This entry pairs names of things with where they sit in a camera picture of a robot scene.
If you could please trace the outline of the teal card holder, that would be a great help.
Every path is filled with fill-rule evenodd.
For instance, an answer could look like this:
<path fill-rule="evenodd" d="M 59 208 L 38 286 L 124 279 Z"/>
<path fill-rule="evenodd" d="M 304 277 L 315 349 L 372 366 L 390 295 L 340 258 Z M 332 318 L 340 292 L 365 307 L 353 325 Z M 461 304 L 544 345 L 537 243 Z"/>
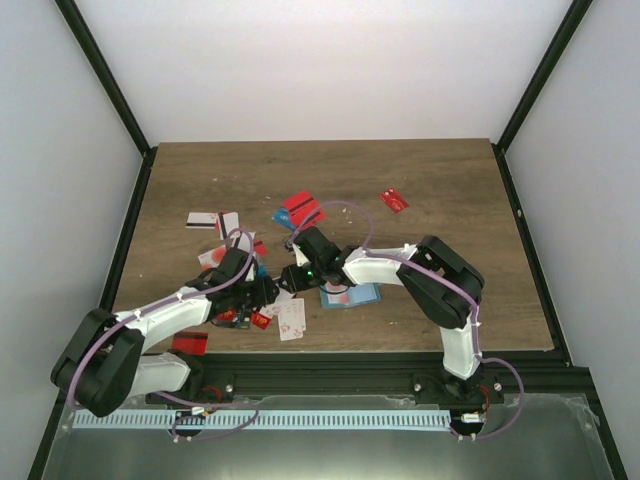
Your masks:
<path fill-rule="evenodd" d="M 326 309 L 352 308 L 381 300 L 378 286 L 372 283 L 353 287 L 327 283 L 319 290 L 322 306 Z"/>

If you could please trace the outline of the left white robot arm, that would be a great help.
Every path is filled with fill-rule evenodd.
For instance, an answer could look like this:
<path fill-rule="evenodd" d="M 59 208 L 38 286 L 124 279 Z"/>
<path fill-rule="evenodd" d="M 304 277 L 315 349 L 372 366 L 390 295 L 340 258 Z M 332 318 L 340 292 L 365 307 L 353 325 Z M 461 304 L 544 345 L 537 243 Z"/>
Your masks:
<path fill-rule="evenodd" d="M 231 248 L 217 266 L 160 300 L 118 313 L 89 311 L 52 368 L 51 382 L 71 406 L 97 417 L 111 414 L 131 397 L 157 391 L 194 403 L 205 382 L 197 364 L 183 354 L 151 354 L 150 349 L 230 310 L 258 311 L 278 294 L 277 281 L 258 275 L 253 256 Z"/>

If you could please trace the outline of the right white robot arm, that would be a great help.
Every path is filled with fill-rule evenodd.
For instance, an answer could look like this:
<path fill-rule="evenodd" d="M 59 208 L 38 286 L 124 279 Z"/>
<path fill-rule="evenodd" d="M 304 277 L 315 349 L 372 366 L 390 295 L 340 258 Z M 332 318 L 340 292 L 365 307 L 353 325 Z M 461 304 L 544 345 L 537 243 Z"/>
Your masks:
<path fill-rule="evenodd" d="M 425 316 L 440 329 L 444 389 L 458 403 L 480 390 L 482 363 L 478 329 L 483 276 L 436 236 L 399 248 L 339 248 L 316 227 L 291 242 L 295 263 L 284 268 L 279 285 L 290 293 L 326 284 L 354 288 L 366 284 L 405 288 Z"/>

